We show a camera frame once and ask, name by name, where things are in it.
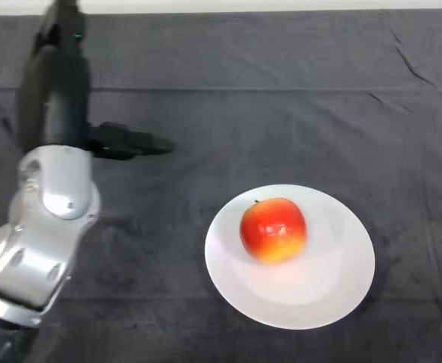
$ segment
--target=apple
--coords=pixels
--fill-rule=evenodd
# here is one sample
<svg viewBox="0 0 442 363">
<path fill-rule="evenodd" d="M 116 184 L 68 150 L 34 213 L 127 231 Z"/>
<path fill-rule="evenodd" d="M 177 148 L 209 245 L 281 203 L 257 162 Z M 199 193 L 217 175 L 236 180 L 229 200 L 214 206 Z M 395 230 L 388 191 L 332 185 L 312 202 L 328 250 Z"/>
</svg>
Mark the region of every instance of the apple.
<svg viewBox="0 0 442 363">
<path fill-rule="evenodd" d="M 289 259 L 306 246 L 303 213 L 286 198 L 256 201 L 244 212 L 240 234 L 246 251 L 266 264 Z"/>
</svg>

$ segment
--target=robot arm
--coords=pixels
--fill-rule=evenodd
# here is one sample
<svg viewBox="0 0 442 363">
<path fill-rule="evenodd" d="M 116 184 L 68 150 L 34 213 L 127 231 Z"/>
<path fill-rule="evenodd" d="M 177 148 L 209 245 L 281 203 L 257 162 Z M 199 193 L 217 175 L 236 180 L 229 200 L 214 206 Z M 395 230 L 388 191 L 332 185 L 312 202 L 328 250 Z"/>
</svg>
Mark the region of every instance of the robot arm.
<svg viewBox="0 0 442 363">
<path fill-rule="evenodd" d="M 55 0 L 36 35 L 17 95 L 19 188 L 0 227 L 0 362 L 19 362 L 72 274 L 100 195 L 91 158 L 128 160 L 174 145 L 114 123 L 87 122 L 90 73 L 82 56 L 85 17 Z"/>
</svg>

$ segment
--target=table surface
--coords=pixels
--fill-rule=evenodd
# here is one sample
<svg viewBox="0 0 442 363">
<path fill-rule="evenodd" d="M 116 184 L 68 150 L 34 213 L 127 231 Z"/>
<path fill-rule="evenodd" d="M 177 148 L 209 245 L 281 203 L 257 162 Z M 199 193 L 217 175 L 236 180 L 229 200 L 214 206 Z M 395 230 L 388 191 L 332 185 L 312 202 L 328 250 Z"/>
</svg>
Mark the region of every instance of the table surface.
<svg viewBox="0 0 442 363">
<path fill-rule="evenodd" d="M 0 17 L 0 104 L 39 19 Z M 91 16 L 90 122 L 178 143 L 94 161 L 101 220 L 36 362 L 442 362 L 442 11 Z M 0 225 L 20 156 L 0 129 Z M 232 197 L 316 188 L 376 252 L 366 300 L 315 330 L 266 327 L 216 291 L 204 242 Z"/>
</svg>

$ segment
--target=black robot arm segment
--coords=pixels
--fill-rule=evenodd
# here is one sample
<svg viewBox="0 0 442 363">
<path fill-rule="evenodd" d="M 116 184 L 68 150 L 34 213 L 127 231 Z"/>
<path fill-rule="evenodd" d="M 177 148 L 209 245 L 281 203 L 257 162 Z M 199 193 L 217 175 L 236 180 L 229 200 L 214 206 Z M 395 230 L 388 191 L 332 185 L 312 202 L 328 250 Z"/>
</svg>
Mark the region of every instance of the black robot arm segment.
<svg viewBox="0 0 442 363">
<path fill-rule="evenodd" d="M 56 1 L 36 34 L 17 94 L 23 152 L 44 145 L 85 148 L 90 73 L 82 56 L 85 17 L 75 2 Z"/>
</svg>

